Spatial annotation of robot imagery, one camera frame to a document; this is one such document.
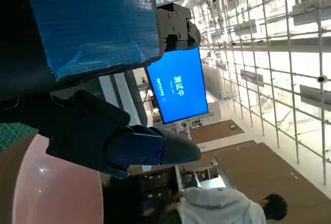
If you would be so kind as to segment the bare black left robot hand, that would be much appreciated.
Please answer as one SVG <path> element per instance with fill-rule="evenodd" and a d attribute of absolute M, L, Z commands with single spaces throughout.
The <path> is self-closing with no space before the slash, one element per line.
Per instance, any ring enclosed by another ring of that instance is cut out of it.
<path fill-rule="evenodd" d="M 1 122 L 49 138 L 46 153 L 116 178 L 131 165 L 182 165 L 199 147 L 80 90 L 54 91 L 198 48 L 188 8 L 156 0 L 1 0 Z"/>

